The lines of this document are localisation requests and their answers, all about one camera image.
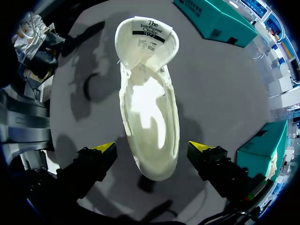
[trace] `white fabric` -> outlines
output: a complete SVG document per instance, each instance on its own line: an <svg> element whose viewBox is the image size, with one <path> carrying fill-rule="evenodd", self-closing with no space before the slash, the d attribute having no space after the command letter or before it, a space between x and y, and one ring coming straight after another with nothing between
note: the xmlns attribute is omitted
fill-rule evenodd
<svg viewBox="0 0 300 225"><path fill-rule="evenodd" d="M178 112L166 65L178 51L178 37L170 26L136 16L118 26L115 47L121 115L135 162L149 179L165 180L175 170L179 147Z"/></svg>
<svg viewBox="0 0 300 225"><path fill-rule="evenodd" d="M41 16L27 14L14 37L16 39L15 49L24 53L31 60L46 39L47 35L44 33L46 29L47 26Z"/></svg>

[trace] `shoe insole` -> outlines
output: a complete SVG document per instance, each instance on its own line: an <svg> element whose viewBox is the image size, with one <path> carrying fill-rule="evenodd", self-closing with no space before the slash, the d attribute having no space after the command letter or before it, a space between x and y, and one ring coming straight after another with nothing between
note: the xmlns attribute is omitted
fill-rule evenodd
<svg viewBox="0 0 300 225"><path fill-rule="evenodd" d="M174 127L168 123L168 114L172 114L168 113L164 85L158 74L143 64L131 72L126 105L135 148L132 150L159 172L172 158L174 148Z"/></svg>

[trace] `black cable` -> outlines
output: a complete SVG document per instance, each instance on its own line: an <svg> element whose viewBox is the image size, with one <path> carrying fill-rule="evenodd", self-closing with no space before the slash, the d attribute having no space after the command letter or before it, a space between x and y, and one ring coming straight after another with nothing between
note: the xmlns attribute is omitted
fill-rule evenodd
<svg viewBox="0 0 300 225"><path fill-rule="evenodd" d="M207 217L206 219L204 219L201 223L199 223L198 225L204 225L204 224L207 224L209 221L212 221L212 220L214 220L214 219L217 219L217 218L219 218L219 217L223 217L223 216L226 216L226 215L228 215L228 212L225 212L225 211L223 211L223 212L220 212L220 213L217 213L217 214L215 214L215 215L213 215L213 216L211 216L211 217Z"/></svg>
<svg viewBox="0 0 300 225"><path fill-rule="evenodd" d="M36 96L36 94L35 94L35 92L34 92L34 88L33 88L32 85L30 84L30 82L29 82L29 80L28 80L28 78L27 78L26 76L25 76L25 79L26 79L26 81L28 82L29 86L31 87L32 92L33 92L33 94L34 94L34 97L35 97L36 100L38 101L38 98L37 98L37 96Z"/></svg>

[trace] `cable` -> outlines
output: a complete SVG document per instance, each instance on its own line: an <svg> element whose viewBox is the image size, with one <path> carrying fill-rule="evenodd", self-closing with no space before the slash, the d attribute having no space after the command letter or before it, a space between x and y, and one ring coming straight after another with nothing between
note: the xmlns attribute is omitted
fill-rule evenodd
<svg viewBox="0 0 300 225"><path fill-rule="evenodd" d="M206 219L204 219L201 223L199 223L198 225L204 225L204 224L207 224L208 222L214 220L214 219L217 219L217 218L220 218L220 217L224 217L224 216L227 216L228 215L228 212L220 212L220 213L217 213L216 215L213 215L211 217L207 217Z"/></svg>
<svg viewBox="0 0 300 225"><path fill-rule="evenodd" d="M203 199L203 202L202 202L200 208L194 213L193 216L191 216L187 221L184 222L185 224L187 224L189 221L191 221L192 219L194 219L198 215L198 213L201 211L201 209L203 208L204 204L206 203L206 199L207 199L207 190L206 190L206 188L204 188L203 191L204 191L204 199Z"/></svg>
<svg viewBox="0 0 300 225"><path fill-rule="evenodd" d="M38 101L38 98L37 98L37 96L36 96L36 94L35 94L35 92L34 92L34 88L33 88L32 85L30 84L30 82L29 82L29 80L28 80L28 78L27 78L26 76L25 76L25 79L26 79L26 81L28 82L29 86L31 87L32 92L33 92L33 94L34 94L34 97L35 97L36 100Z"/></svg>

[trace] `wire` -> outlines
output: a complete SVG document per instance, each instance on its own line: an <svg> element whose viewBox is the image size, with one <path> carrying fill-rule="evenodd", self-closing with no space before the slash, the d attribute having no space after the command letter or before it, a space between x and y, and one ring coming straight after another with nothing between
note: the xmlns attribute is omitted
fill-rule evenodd
<svg viewBox="0 0 300 225"><path fill-rule="evenodd" d="M194 213L193 216L191 216L187 221L184 222L185 224L187 224L189 221L191 221L192 219L194 219L198 215L198 213L201 211L201 209L203 208L204 204L206 203L206 199L207 199L207 190L206 190L206 188L204 188L203 191L204 191L204 199L203 199L203 202L202 202L200 208Z"/></svg>
<svg viewBox="0 0 300 225"><path fill-rule="evenodd" d="M29 80L28 80L28 78L27 78L26 76L25 76L25 79L26 79L26 82L28 82L29 86L31 87L32 92L33 92L33 94L34 94L34 97L35 97L36 100L38 101L38 98L37 98L37 96L36 96L36 94L35 94L35 92L34 92L34 88L33 88L32 85L30 84L30 82L29 82Z"/></svg>

